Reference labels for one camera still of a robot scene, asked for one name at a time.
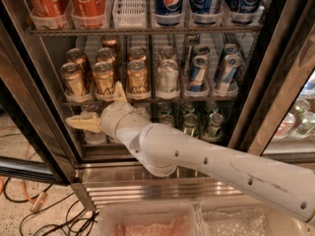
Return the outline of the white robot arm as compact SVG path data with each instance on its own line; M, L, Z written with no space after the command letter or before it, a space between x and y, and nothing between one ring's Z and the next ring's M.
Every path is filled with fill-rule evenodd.
M66 123L119 141L157 177L168 176L177 167L193 169L300 221L315 224L314 171L209 144L153 123L127 101L120 83L115 84L114 102L100 114L75 115Z

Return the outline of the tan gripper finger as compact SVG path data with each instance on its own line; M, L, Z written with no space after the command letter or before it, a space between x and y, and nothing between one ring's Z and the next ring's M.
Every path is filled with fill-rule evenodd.
M72 116L66 119L66 123L75 129L86 130L93 133L102 132L99 118L94 114Z
M118 101L127 101L127 97L126 97L124 88L123 88L122 84L121 84L119 81L117 81L117 82L115 83L114 94L113 94L113 100L114 100L115 102L118 102Z

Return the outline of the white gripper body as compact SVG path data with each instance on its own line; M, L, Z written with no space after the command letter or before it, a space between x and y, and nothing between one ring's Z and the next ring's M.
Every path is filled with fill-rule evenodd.
M145 118L130 103L118 101L102 110L100 126L111 138L131 140L145 127Z

